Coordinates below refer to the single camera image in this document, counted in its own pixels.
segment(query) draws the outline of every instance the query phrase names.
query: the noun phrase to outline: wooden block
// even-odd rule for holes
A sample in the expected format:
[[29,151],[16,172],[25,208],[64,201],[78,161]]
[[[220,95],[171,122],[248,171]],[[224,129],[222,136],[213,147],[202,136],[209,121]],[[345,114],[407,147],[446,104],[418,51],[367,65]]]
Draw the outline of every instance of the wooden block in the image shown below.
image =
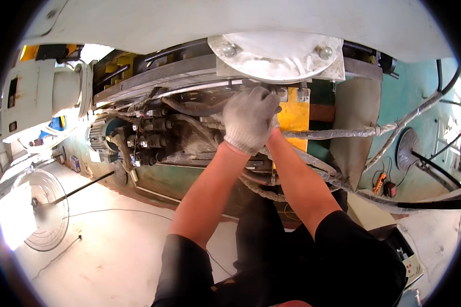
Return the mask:
[[318,120],[332,123],[335,121],[335,107],[310,104],[309,120]]

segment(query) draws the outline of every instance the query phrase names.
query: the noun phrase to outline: glove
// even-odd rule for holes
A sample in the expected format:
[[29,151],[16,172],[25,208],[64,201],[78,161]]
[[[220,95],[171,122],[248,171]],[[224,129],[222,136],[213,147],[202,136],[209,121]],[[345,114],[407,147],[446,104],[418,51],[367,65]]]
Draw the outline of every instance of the glove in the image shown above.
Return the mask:
[[248,155],[256,155],[271,130],[280,126],[276,118],[282,110],[279,104],[280,98],[261,86],[232,96],[222,112],[224,140]]

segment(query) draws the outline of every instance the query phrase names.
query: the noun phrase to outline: black shirt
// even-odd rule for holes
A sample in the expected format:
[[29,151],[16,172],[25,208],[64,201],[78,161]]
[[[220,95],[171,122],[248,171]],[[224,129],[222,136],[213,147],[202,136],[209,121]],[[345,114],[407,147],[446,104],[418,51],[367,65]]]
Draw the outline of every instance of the black shirt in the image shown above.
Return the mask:
[[285,233],[270,260],[214,285],[210,259],[193,241],[170,234],[152,306],[393,306],[406,270],[396,252],[342,211],[325,217],[314,241],[304,225]]

